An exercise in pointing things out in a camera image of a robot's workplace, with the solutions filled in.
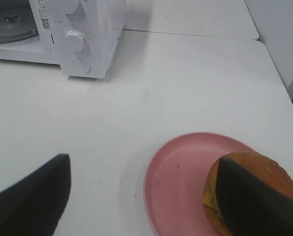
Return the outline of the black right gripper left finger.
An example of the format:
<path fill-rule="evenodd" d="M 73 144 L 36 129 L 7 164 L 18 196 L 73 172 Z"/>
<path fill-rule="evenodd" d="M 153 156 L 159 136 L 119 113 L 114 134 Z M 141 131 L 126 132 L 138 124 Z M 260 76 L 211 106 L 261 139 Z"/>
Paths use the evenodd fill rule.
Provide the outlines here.
<path fill-rule="evenodd" d="M 0 192 L 0 236 L 52 236 L 70 195 L 70 157 L 58 154 Z"/>

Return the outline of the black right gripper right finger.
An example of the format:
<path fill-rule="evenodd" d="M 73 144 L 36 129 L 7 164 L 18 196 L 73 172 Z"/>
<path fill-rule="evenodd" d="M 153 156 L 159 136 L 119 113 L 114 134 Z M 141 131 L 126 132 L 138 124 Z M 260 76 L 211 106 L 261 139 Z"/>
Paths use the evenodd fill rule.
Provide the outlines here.
<path fill-rule="evenodd" d="M 216 199 L 235 236 L 293 236 L 293 200 L 234 160 L 219 161 Z"/>

